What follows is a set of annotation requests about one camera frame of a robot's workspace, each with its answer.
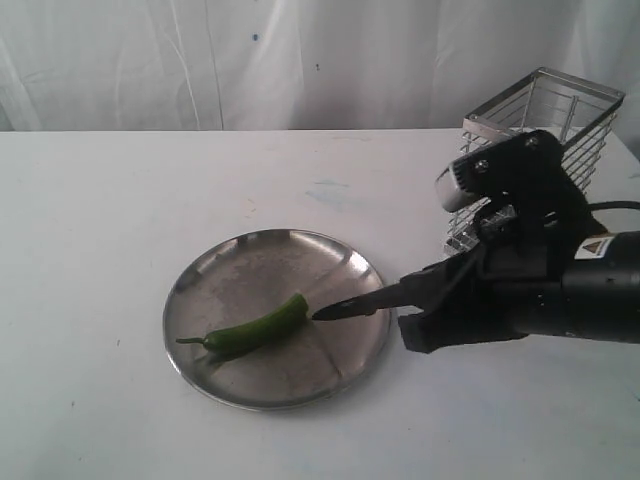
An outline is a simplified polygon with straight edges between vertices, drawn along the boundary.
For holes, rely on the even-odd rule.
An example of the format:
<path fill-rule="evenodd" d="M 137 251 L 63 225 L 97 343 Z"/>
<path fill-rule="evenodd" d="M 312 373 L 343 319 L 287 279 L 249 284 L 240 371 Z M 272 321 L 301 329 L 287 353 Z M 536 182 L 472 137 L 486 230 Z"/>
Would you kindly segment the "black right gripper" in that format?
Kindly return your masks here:
<path fill-rule="evenodd" d="M 607 340 L 606 316 L 577 305 L 564 284 L 578 245 L 606 230 L 584 194 L 574 210 L 548 204 L 552 213 L 533 209 L 480 231 L 472 250 L 400 279 L 398 306 L 425 312 L 398 318 L 407 350 L 430 354 L 528 335 Z"/>

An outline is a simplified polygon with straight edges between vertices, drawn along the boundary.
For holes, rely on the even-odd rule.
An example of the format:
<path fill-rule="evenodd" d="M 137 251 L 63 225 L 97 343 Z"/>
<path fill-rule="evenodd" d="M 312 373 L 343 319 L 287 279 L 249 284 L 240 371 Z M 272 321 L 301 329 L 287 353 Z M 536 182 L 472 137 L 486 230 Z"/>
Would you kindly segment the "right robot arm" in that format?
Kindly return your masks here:
<path fill-rule="evenodd" d="M 529 335 L 638 341 L 639 235 L 595 219 L 563 155 L 534 130 L 451 164 L 460 188 L 484 200 L 472 220 L 478 242 L 429 270 L 430 291 L 398 320 L 407 349 Z"/>

